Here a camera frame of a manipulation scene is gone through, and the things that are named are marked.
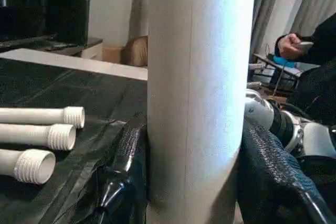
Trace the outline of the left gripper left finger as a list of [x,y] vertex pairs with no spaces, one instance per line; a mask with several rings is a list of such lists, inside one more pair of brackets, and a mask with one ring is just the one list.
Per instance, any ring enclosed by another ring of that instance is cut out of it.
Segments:
[[145,223],[148,203],[147,117],[136,113],[122,129],[97,207],[97,223]]

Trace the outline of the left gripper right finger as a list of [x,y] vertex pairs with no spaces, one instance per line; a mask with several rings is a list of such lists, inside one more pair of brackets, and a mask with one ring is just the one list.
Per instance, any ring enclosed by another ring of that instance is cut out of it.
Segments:
[[245,118],[237,201],[244,223],[335,223],[335,214],[280,140]]

